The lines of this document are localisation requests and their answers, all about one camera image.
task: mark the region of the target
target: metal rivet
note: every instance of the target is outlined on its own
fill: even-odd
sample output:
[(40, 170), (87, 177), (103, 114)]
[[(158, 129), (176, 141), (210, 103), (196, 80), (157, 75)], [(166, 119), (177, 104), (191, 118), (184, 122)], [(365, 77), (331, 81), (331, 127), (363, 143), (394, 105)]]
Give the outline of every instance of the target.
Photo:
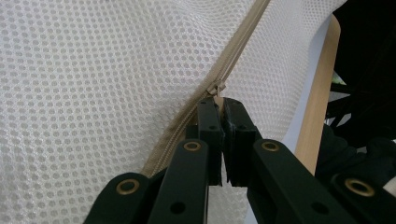
[(188, 143), (184, 144), (183, 147), (188, 151), (196, 151), (201, 148), (201, 144), (199, 144), (197, 142), (188, 142)]
[(373, 197), (375, 195), (375, 190), (368, 184), (356, 178), (348, 178), (345, 181), (346, 187), (363, 197)]
[(275, 144), (273, 142), (263, 142), (262, 148), (264, 148), (265, 150), (268, 150), (268, 151), (278, 151), (279, 145)]
[[(122, 185), (124, 184), (134, 184), (134, 186), (131, 189), (123, 189)], [(128, 194), (132, 194), (135, 193), (137, 191), (137, 189), (139, 189), (139, 181), (135, 180), (135, 179), (126, 179), (126, 180), (122, 180), (118, 185), (117, 185), (117, 193), (120, 195), (128, 195)]]

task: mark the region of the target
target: black cloth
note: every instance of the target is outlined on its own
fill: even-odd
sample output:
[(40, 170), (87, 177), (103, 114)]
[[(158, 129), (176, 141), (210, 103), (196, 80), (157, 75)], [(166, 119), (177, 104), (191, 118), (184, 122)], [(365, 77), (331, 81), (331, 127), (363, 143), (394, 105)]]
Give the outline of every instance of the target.
[(315, 176), (329, 182), (335, 174), (351, 174), (370, 179), (379, 186), (396, 176), (396, 144), (383, 137), (369, 141), (367, 153), (357, 152), (344, 138), (323, 127)]

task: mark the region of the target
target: black plastic bracket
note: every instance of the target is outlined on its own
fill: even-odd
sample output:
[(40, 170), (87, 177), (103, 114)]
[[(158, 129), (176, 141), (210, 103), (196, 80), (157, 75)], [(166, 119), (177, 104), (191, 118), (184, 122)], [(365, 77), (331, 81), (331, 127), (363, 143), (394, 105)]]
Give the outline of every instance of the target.
[(206, 223), (208, 146), (199, 139), (177, 145), (148, 223)]

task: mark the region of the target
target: black fabric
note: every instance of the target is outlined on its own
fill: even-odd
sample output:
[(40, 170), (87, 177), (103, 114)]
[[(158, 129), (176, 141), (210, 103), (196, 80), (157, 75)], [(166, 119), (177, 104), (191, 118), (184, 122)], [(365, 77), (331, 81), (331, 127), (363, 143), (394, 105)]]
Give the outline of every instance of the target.
[(329, 182), (339, 173), (361, 176), (384, 186), (396, 176), (396, 144), (378, 137), (369, 142), (367, 153), (358, 153), (344, 138), (334, 135), (332, 128), (324, 125), (315, 176)]
[(348, 0), (334, 15), (342, 30), (334, 70), (353, 90), (342, 110), (352, 118), (335, 133), (353, 147), (395, 139), (396, 1)]

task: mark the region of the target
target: white surface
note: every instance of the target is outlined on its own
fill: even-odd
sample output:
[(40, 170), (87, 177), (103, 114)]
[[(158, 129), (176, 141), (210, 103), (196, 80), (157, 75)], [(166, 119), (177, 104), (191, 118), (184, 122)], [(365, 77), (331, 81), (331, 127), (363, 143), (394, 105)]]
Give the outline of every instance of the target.
[[(272, 0), (227, 81), (265, 137), (290, 126), (311, 39), (344, 0)], [(252, 0), (0, 1), (0, 222), (81, 223), (138, 172)], [(209, 223), (241, 223), (241, 189), (210, 190)]]
[[(291, 120), (288, 131), (286, 132), (285, 137), (282, 140), (282, 143), (285, 144), (286, 147), (290, 149), (290, 151), (294, 152), (298, 136), (300, 134), (301, 126), (303, 124), (304, 113), (306, 109), (306, 105), (308, 102), (309, 93), (311, 92), (312, 83), (314, 80), (314, 76), (318, 66), (319, 56), (323, 47), (323, 42), (327, 34), (327, 29), (329, 27), (330, 17), (323, 22), (323, 24), (318, 29), (318, 32), (315, 34), (312, 39), (311, 45), (309, 47), (309, 63), (307, 69), (307, 76), (304, 83), (304, 88), (301, 93), (300, 101), (294, 113), (294, 116)], [(245, 219), (246, 224), (254, 224), (257, 223), (256, 218), (254, 217), (253, 211), (251, 207), (248, 207), (247, 217)]]

